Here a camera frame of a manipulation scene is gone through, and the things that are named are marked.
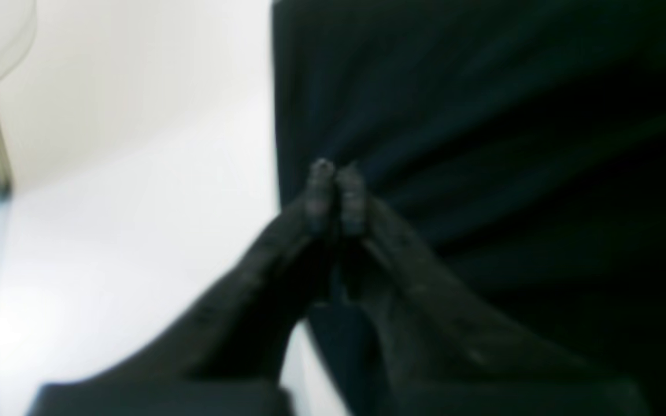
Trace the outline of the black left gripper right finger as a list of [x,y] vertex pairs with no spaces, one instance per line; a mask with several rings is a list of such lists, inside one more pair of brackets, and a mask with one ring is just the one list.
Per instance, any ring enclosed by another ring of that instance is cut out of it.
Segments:
[[539,337],[472,292],[373,197],[336,174],[342,279],[372,322],[389,390],[381,415],[649,415],[628,377]]

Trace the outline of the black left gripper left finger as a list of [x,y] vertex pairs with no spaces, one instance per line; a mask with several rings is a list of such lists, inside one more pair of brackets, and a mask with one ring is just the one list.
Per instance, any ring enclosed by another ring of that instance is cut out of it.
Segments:
[[329,266],[335,174],[312,163],[304,192],[155,340],[85,381],[43,385],[29,414],[294,414],[281,363]]

